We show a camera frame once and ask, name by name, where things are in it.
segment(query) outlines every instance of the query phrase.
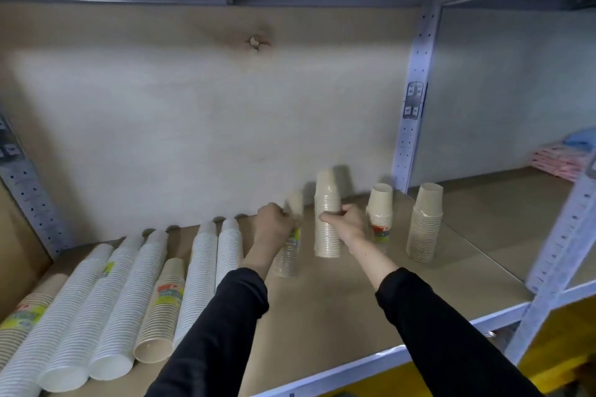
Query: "shelf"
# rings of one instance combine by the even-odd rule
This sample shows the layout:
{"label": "shelf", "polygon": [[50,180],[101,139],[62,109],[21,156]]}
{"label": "shelf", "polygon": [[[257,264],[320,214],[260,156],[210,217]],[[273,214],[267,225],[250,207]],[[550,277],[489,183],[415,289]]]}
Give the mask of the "shelf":
{"label": "shelf", "polygon": [[[365,203],[366,198],[357,198]],[[436,258],[429,264],[405,254],[413,201],[396,192],[389,255],[418,273],[435,291],[479,329],[492,330],[521,318],[531,294],[517,279],[443,224]],[[314,214],[305,211],[300,274],[268,277],[270,310],[259,321],[240,396],[319,395],[388,368],[409,355],[397,331],[385,319],[374,292],[347,250],[339,259],[315,258]],[[251,217],[240,220],[247,251]],[[170,234],[170,254],[188,258],[197,227]],[[137,364],[125,377],[90,380],[69,397],[99,397],[118,392],[142,396],[162,364]]]}
{"label": "shelf", "polygon": [[[525,280],[572,183],[522,168],[442,183],[443,221],[520,280]],[[596,293],[592,250],[557,306]]]}

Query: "black shirt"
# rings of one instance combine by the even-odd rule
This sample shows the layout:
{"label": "black shirt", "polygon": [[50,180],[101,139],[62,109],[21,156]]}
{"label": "black shirt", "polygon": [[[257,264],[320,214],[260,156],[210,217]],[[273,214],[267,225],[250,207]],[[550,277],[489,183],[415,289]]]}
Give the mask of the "black shirt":
{"label": "black shirt", "polygon": [[[376,297],[434,397],[542,396],[415,273],[390,273]],[[268,309],[267,288],[255,271],[229,272],[145,397],[237,396],[257,320]]]}

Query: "white cup stack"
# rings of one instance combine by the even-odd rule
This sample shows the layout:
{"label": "white cup stack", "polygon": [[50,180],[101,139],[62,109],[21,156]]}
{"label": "white cup stack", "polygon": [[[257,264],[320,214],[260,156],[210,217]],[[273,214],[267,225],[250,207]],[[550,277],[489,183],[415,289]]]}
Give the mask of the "white cup stack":
{"label": "white cup stack", "polygon": [[406,252],[418,262],[428,262],[435,254],[437,236],[443,217],[443,187],[422,184],[413,205]]}
{"label": "white cup stack", "polygon": [[315,256],[321,258],[339,258],[341,240],[333,226],[319,219],[320,214],[323,212],[341,212],[341,196],[337,189],[335,175],[331,169],[324,169],[317,173],[317,190],[315,190]]}
{"label": "white cup stack", "polygon": [[387,184],[375,184],[367,206],[367,219],[372,231],[372,242],[387,254],[387,243],[393,223],[393,188]]}
{"label": "white cup stack", "polygon": [[14,312],[0,325],[0,371],[41,319],[67,279],[68,276],[64,274],[48,277],[23,298]]}
{"label": "white cup stack", "polygon": [[142,243],[143,237],[132,235],[112,253],[100,279],[39,376],[42,388],[49,392],[66,392],[86,383],[93,352]]}
{"label": "white cup stack", "polygon": [[[302,220],[304,215],[304,197],[301,190],[293,191],[286,199],[284,210],[297,221]],[[294,228],[286,242],[286,245],[279,250],[271,271],[274,276],[287,278],[295,276],[298,269],[298,251],[300,249],[300,228]]]}
{"label": "white cup stack", "polygon": [[58,348],[63,334],[69,331],[112,250],[110,245],[102,243],[78,265],[54,302],[0,372],[1,396],[39,396],[39,374]]}
{"label": "white cup stack", "polygon": [[242,233],[238,227],[238,221],[227,218],[223,221],[218,240],[218,258],[215,271],[216,288],[229,271],[238,268],[243,258]]}
{"label": "white cup stack", "polygon": [[153,295],[134,348],[142,363],[158,363],[174,351],[176,321],[184,293],[184,261],[166,261],[153,289]]}
{"label": "white cup stack", "polygon": [[132,369],[132,350],[166,259],[167,245],[168,233],[156,230],[139,250],[89,365],[92,378],[114,380]]}
{"label": "white cup stack", "polygon": [[192,242],[183,305],[176,325],[174,347],[178,346],[215,294],[218,236],[215,223],[206,221]]}

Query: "person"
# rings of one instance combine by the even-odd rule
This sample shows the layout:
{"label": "person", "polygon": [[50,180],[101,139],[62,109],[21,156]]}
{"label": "person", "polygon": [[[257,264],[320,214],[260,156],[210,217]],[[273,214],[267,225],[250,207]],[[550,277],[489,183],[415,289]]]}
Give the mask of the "person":
{"label": "person", "polygon": [[[542,396],[478,330],[421,278],[399,268],[365,235],[361,211],[324,213],[376,291],[434,397]],[[229,272],[184,337],[146,397],[236,396],[248,362],[257,320],[267,312],[264,279],[294,220],[274,203],[259,209],[255,241],[241,268]],[[441,327],[443,334],[436,335]]]}

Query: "person's left hand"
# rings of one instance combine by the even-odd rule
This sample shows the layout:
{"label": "person's left hand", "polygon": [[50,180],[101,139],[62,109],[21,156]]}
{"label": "person's left hand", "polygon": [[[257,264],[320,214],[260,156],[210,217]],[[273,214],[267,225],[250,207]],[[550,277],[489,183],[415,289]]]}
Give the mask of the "person's left hand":
{"label": "person's left hand", "polygon": [[295,219],[284,213],[277,204],[269,203],[257,212],[253,247],[267,251],[271,257],[274,257],[286,244],[295,227]]}

